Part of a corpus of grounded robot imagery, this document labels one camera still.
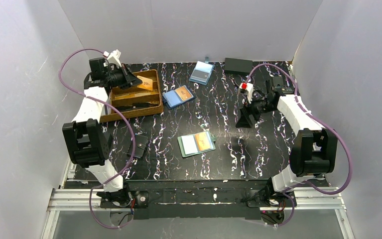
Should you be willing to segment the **green card holder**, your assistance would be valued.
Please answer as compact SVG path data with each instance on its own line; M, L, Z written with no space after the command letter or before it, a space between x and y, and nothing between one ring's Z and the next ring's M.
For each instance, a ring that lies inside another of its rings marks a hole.
M178 137L178 144L183 158L206 153L216 149L216 138L209 131Z

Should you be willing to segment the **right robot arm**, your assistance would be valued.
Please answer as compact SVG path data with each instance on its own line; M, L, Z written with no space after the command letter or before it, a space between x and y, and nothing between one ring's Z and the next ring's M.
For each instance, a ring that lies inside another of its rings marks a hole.
M274 79L266 82L267 93L256 90L252 83L241 83L239 90L246 96L240 109L237 128L251 128L264 113L279 111L296 135L289 156L289 165L271 177L267 190L285 192L315 176L333 171L336 160L337 137L309 117L309 111L293 87Z

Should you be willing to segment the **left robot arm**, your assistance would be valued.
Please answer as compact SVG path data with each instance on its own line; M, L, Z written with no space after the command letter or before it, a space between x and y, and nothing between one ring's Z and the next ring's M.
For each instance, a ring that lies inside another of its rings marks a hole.
M113 138L105 136L100 124L103 108L110 107L111 89L129 88L141 81L114 56L89 61L90 73L84 79L83 101L71 122L62 132L73 164L91 172L101 183L105 194L116 195L129 191L121 173L109 160Z

